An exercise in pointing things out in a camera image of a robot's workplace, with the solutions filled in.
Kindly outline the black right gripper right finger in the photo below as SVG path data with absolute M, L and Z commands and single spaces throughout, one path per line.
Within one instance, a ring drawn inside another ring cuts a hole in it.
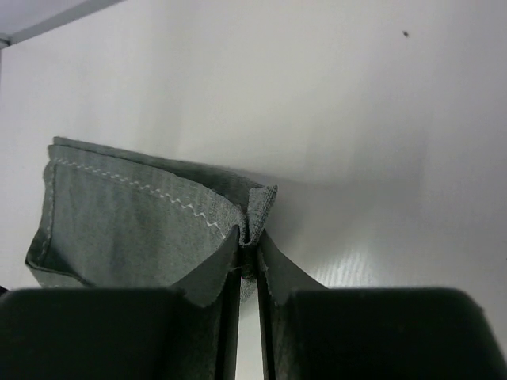
M 257 247 L 267 379 L 503 379 L 482 308 L 445 287 L 330 289 L 267 234 Z

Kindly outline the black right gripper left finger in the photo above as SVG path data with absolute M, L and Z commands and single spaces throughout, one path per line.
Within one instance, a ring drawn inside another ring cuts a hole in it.
M 170 287 L 6 292 L 2 378 L 234 378 L 238 236 Z

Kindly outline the grey cloth napkin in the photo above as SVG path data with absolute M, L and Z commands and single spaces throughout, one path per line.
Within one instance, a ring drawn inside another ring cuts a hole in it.
M 238 227 L 240 299 L 254 292 L 252 250 L 276 199 L 212 165 L 54 138 L 39 228 L 25 263 L 43 287 L 168 287 Z

